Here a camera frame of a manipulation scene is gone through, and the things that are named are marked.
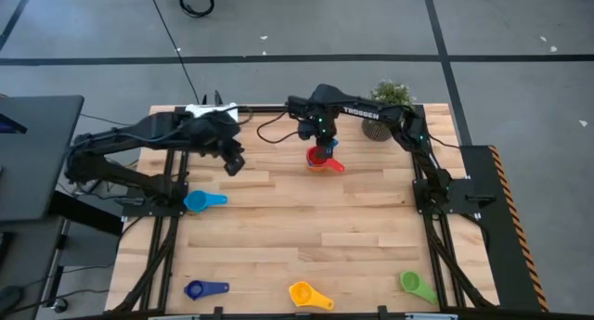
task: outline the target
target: orange and black caution tape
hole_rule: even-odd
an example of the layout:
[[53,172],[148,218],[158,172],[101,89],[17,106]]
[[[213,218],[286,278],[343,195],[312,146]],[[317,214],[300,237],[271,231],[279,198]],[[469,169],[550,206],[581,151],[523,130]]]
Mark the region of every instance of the orange and black caution tape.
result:
[[499,158],[499,153],[497,153],[497,149],[495,147],[490,146],[491,154],[493,155],[493,161],[495,162],[495,167],[497,168],[497,174],[499,175],[499,182],[501,182],[501,187],[503,188],[503,193],[505,194],[505,199],[508,202],[508,208],[510,209],[511,213],[511,220],[516,229],[516,234],[518,235],[518,241],[520,242],[520,246],[522,247],[522,253],[524,258],[526,259],[526,267],[528,268],[528,273],[530,278],[532,279],[532,283],[535,288],[536,297],[538,298],[538,303],[542,308],[543,312],[548,312],[549,307],[547,306],[547,300],[545,299],[545,292],[543,292],[542,287],[540,286],[540,280],[538,279],[538,275],[536,274],[536,268],[534,260],[532,259],[532,255],[530,255],[530,250],[528,250],[528,244],[526,243],[526,234],[523,232],[522,224],[520,224],[520,217],[518,216],[518,211],[516,210],[516,205],[513,203],[513,199],[511,198],[511,191],[510,185],[508,185],[508,181],[505,178],[505,174],[503,173],[503,166],[501,165],[501,159]]

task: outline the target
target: blue measuring cup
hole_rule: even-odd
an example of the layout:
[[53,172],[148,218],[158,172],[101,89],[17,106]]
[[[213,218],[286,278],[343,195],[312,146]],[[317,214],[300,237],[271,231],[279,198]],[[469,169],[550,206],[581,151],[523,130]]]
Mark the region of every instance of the blue measuring cup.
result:
[[195,190],[187,194],[184,198],[184,204],[188,210],[192,212],[200,212],[206,210],[211,205],[226,204],[227,199],[225,195],[209,194],[201,190]]
[[184,293],[193,301],[198,298],[210,296],[218,293],[229,292],[229,284],[225,282],[207,282],[194,280],[184,288]]

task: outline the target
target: black floor stripe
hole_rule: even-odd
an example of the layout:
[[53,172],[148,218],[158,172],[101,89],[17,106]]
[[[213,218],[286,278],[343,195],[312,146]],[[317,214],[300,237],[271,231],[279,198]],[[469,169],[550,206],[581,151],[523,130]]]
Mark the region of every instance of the black floor stripe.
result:
[[441,60],[442,69],[444,70],[445,84],[447,85],[447,92],[452,103],[452,109],[454,111],[454,118],[458,125],[458,132],[460,133],[460,142],[462,145],[472,145],[471,132],[464,116],[464,109],[462,108],[462,101],[456,86],[456,79],[454,78],[454,72],[452,71],[452,65],[447,56],[446,42],[444,41],[444,35],[442,34],[442,28],[439,25],[439,19],[437,18],[437,11],[435,10],[435,3],[433,0],[425,0],[425,6],[429,14],[429,22],[433,29],[433,37],[435,38],[435,44],[437,45],[437,53]]
[[594,61],[594,55],[468,55],[449,56],[453,62],[557,62],[557,61]]
[[[576,62],[594,61],[594,55],[554,56],[446,56],[449,62]],[[277,55],[277,56],[204,56],[183,57],[186,64],[292,63],[292,62],[442,62],[438,55]],[[161,65],[178,64],[177,57],[139,58],[0,58],[0,66],[59,66],[59,65]]]
[[[282,62],[403,61],[438,62],[437,55],[278,55],[183,57],[185,64],[238,64]],[[0,58],[0,66],[159,65],[178,64],[178,57],[148,58]]]
[[10,37],[10,34],[12,33],[12,30],[15,29],[15,26],[17,25],[17,22],[19,21],[20,15],[22,14],[23,10],[25,10],[25,7],[27,6],[28,3],[29,3],[29,0],[20,0],[19,1],[17,8],[15,9],[14,13],[12,13],[12,16],[10,17],[10,19],[8,20],[8,23],[6,24],[6,27],[4,28],[4,31],[0,35],[0,51],[2,51],[2,48],[6,44],[8,37]]

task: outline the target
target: yellow measuring cup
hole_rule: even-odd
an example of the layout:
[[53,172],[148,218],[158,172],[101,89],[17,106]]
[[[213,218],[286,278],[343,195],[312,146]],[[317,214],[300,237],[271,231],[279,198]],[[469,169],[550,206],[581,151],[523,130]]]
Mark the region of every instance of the yellow measuring cup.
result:
[[289,287],[291,299],[296,306],[316,306],[324,310],[332,311],[334,301],[317,292],[305,282],[297,282]]

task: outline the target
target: plant pot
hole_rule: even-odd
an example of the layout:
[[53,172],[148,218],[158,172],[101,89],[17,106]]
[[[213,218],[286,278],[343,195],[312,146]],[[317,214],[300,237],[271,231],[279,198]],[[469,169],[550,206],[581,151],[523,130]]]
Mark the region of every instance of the plant pot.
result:
[[386,141],[392,138],[390,129],[380,122],[363,120],[361,128],[363,129],[365,136],[374,141]]

